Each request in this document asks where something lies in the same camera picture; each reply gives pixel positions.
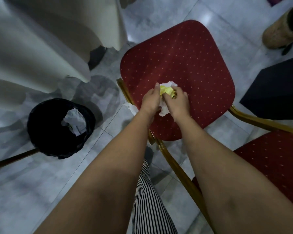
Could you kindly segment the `person's right hand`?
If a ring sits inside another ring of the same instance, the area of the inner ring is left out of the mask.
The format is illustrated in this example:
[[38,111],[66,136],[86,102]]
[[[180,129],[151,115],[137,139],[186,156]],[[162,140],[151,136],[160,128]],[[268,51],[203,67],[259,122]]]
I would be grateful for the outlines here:
[[188,98],[170,98],[168,94],[163,94],[162,97],[172,118],[177,124],[184,119],[190,118],[190,105]]

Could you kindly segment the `person's left hand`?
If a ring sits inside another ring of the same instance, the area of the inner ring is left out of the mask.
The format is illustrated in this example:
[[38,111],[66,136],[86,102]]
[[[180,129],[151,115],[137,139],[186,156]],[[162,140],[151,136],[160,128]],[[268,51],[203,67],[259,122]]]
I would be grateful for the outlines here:
[[153,89],[150,89],[143,97],[140,112],[152,119],[160,108],[160,97],[153,96]]

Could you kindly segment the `yellow paper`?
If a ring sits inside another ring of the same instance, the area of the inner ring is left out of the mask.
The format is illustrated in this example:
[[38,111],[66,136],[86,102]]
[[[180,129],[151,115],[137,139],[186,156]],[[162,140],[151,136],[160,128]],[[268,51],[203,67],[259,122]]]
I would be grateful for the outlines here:
[[171,86],[160,85],[160,96],[168,94],[171,98],[175,98],[176,91]]

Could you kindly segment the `person's right forearm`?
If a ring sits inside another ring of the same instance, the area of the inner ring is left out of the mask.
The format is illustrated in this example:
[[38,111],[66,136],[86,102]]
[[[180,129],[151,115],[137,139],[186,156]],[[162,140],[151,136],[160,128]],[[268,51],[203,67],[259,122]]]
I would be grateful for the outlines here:
[[293,234],[293,204],[277,187],[188,114],[174,120],[217,234]]

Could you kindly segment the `person's left forearm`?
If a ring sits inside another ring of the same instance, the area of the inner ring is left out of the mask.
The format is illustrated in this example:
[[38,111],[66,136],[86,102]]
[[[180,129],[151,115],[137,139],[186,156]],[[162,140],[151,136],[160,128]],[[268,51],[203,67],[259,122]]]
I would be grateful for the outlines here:
[[141,109],[34,234],[126,234],[153,117]]

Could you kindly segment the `red dotted chair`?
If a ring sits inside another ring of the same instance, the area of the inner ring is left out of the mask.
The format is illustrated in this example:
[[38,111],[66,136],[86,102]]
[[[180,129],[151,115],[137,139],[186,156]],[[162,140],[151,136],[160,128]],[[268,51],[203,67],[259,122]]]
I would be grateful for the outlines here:
[[125,53],[117,80],[130,106],[140,109],[143,94],[156,82],[173,81],[189,94],[190,113],[206,128],[227,110],[237,119],[269,131],[235,150],[293,203],[293,128],[239,111],[235,86],[208,29],[187,20]]

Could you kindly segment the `white tissue scrap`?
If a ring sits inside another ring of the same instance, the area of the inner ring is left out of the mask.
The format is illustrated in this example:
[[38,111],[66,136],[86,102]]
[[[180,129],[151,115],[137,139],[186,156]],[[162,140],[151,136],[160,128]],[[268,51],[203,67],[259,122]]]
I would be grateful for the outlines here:
[[124,103],[123,106],[127,107],[130,110],[130,112],[133,114],[133,116],[135,116],[139,111],[135,105],[129,102]]

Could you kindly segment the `white trash in bin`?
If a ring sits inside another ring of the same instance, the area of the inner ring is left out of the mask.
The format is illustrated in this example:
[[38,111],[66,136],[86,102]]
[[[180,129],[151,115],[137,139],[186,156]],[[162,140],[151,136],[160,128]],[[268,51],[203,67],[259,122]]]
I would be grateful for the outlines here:
[[61,125],[67,127],[75,136],[86,132],[86,120],[77,108],[69,110],[61,121]]

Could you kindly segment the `dark blue cloth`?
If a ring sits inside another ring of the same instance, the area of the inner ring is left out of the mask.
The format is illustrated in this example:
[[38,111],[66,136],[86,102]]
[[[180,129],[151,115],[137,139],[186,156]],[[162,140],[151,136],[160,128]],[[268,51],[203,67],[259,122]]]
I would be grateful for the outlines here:
[[259,118],[293,120],[293,58],[262,69],[240,103]]

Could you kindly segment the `black trash bin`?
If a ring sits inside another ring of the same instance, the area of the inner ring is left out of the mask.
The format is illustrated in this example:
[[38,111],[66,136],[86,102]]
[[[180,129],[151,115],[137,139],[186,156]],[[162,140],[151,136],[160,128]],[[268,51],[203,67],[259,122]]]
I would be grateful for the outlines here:
[[[61,121],[73,108],[84,116],[86,132],[75,136]],[[33,146],[47,156],[68,158],[79,152],[95,129],[96,118],[87,107],[63,98],[41,102],[29,113],[27,132]]]

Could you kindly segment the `person's striped garment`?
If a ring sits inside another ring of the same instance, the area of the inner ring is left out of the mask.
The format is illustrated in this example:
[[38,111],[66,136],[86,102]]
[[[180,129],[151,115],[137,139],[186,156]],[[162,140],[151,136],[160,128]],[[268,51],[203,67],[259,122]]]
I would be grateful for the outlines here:
[[143,161],[133,204],[133,234],[178,234],[150,179],[150,166]]

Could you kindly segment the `white tablecloth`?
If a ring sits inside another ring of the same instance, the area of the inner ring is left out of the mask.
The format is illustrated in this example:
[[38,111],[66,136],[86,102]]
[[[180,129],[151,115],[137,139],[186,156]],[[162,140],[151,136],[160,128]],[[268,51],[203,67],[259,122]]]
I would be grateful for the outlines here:
[[0,109],[15,110],[29,90],[91,79],[90,51],[127,42],[120,0],[0,0]]

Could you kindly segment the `brown woven stool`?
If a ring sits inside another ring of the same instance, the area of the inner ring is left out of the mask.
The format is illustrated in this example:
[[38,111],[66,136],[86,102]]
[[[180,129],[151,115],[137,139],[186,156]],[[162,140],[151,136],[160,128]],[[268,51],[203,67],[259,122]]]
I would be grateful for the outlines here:
[[293,7],[266,28],[262,34],[262,43],[271,50],[291,47],[293,44]]

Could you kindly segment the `golden chair leg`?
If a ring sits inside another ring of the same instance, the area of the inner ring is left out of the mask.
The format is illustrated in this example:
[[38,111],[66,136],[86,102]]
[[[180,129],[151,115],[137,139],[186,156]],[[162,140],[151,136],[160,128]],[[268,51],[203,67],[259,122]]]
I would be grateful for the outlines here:
[[38,153],[38,152],[40,152],[39,149],[32,149],[32,150],[29,150],[29,151],[27,151],[27,152],[24,152],[24,153],[21,153],[21,154],[15,155],[15,156],[13,156],[13,157],[10,157],[10,158],[7,158],[7,159],[4,159],[4,160],[0,161],[0,169],[1,169],[2,167],[5,167],[5,166],[9,165],[9,164],[12,164],[12,163],[14,163],[14,162],[16,162],[16,161],[19,161],[19,160],[21,160],[21,159],[24,159],[24,158],[26,158],[26,157],[29,157],[29,156],[31,156],[31,155],[33,155],[33,154],[36,154],[36,153]]

